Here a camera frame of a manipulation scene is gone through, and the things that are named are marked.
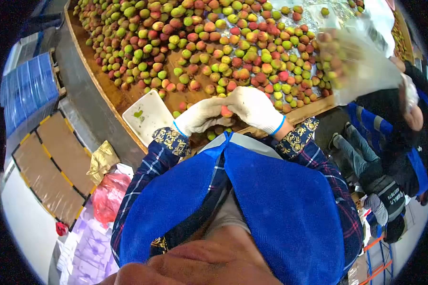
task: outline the gray floor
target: gray floor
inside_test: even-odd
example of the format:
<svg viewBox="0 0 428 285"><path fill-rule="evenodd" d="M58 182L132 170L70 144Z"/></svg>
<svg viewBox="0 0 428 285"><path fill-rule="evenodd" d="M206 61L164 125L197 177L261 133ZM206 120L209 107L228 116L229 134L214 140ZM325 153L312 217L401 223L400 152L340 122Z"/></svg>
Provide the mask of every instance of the gray floor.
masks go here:
<svg viewBox="0 0 428 285"><path fill-rule="evenodd" d="M45 14L63 11L65 3L67 3L66 0L51 1ZM66 24L60 30L56 31L51 28L45 31L40 52L46 52L52 47L56 48L60 75L71 105L85 121L95 139L100 143L108 140L120 161L136 170L141 164L144 153L114 117L113 112L91 81L75 49Z"/></svg>

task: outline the pallet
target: pallet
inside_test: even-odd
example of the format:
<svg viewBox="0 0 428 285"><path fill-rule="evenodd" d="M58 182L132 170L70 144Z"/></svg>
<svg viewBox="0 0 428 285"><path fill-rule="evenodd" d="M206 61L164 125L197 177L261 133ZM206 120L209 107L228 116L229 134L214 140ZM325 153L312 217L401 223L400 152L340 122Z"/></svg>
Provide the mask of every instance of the pallet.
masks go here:
<svg viewBox="0 0 428 285"><path fill-rule="evenodd" d="M67 90L65 86L63 85L62 78L60 77L60 68L59 63L56 60L56 49L51 48L49 50L49 59L51 60L51 66L52 66L52 74L54 76L54 81L56 82L57 90L59 91L59 100L65 98L67 95Z"/></svg>

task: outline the cardboard sheet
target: cardboard sheet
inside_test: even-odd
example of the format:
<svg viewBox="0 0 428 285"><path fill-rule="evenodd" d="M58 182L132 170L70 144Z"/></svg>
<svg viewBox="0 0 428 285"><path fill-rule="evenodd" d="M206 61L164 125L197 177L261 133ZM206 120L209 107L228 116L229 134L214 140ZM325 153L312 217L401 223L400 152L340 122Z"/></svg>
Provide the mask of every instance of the cardboard sheet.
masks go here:
<svg viewBox="0 0 428 285"><path fill-rule="evenodd" d="M73 185L87 197L94 189L94 183L86 175L90 167L90 157L57 112L36 130L54 161Z"/></svg>
<svg viewBox="0 0 428 285"><path fill-rule="evenodd" d="M14 153L17 166L41 204L53 216L71 225L85 199L62 176L35 132Z"/></svg>

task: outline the shirt sleeve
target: shirt sleeve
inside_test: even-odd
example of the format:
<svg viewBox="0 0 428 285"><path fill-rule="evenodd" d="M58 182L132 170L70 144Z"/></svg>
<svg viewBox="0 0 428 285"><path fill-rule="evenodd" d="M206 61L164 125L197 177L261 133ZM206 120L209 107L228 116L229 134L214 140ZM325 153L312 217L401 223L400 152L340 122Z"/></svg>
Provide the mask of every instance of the shirt sleeve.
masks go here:
<svg viewBox="0 0 428 285"><path fill-rule="evenodd" d="M347 271L363 246L363 227L340 171L326 159L323 151L314 143L314 131L318 124L317 119L306 119L278 143L276 151L285 160L318 170L330 184L344 236Z"/></svg>
<svg viewBox="0 0 428 285"><path fill-rule="evenodd" d="M152 179L175 166L180 157L191 153L188 138L171 128L160 128L152 136L154 140L149 144L149 152L135 172L114 221L111 250L117 264L119 264L120 258L122 229L133 203Z"/></svg>

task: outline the gold plastic bag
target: gold plastic bag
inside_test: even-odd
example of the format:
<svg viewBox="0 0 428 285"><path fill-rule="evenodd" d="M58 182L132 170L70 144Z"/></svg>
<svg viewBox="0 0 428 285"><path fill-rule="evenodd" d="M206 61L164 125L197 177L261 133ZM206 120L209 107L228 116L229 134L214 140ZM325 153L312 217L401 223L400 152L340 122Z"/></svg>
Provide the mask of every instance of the gold plastic bag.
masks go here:
<svg viewBox="0 0 428 285"><path fill-rule="evenodd" d="M113 147L105 140L103 144L92 153L90 169L86 174L90 176L90 179L95 185L99 185L103 180L103 176L109 169L119 162L120 160L114 152Z"/></svg>

